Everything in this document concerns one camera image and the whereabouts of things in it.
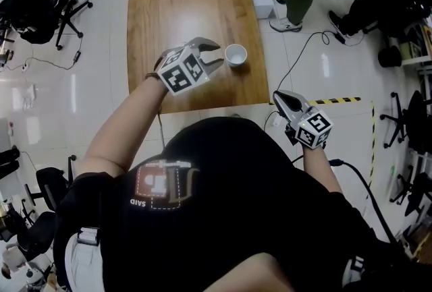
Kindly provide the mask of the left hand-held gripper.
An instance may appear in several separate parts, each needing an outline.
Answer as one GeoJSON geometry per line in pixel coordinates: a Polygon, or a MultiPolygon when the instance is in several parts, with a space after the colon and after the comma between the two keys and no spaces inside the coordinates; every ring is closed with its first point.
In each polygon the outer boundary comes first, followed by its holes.
{"type": "Polygon", "coordinates": [[[223,58],[203,61],[200,54],[220,49],[215,41],[196,37],[192,43],[164,52],[154,71],[173,96],[192,90],[210,81],[210,75],[224,64],[223,58]]]}

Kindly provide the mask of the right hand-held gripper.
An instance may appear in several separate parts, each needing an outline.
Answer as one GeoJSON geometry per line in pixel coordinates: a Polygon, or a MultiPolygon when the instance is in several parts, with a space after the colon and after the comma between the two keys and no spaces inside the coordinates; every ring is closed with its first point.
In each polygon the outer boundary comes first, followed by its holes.
{"type": "Polygon", "coordinates": [[[322,146],[328,139],[333,122],[300,94],[287,90],[273,93],[279,114],[287,120],[285,134],[293,145],[300,143],[310,149],[322,146]]]}

